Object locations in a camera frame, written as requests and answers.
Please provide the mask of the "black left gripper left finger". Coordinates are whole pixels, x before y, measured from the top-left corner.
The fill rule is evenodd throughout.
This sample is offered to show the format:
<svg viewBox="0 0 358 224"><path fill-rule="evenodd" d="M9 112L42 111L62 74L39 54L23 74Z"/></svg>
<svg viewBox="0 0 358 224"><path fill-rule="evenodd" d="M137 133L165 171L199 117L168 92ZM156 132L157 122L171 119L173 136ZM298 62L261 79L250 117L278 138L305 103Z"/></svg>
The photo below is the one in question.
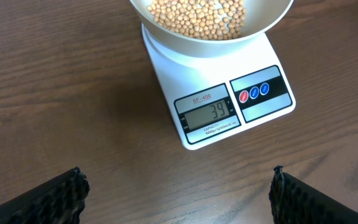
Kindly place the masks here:
<svg viewBox="0 0 358 224"><path fill-rule="evenodd" d="M70 169L0 205L0 224L79 224L90 185Z"/></svg>

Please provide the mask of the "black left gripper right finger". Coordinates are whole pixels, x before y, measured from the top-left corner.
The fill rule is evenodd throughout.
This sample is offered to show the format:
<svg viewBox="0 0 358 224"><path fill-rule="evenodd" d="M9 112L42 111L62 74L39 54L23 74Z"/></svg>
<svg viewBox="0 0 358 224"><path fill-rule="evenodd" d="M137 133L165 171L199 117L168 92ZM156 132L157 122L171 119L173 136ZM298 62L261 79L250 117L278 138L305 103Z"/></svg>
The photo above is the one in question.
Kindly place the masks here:
<svg viewBox="0 0 358 224"><path fill-rule="evenodd" d="M276 166L268 194L274 224L358 224L358 213Z"/></svg>

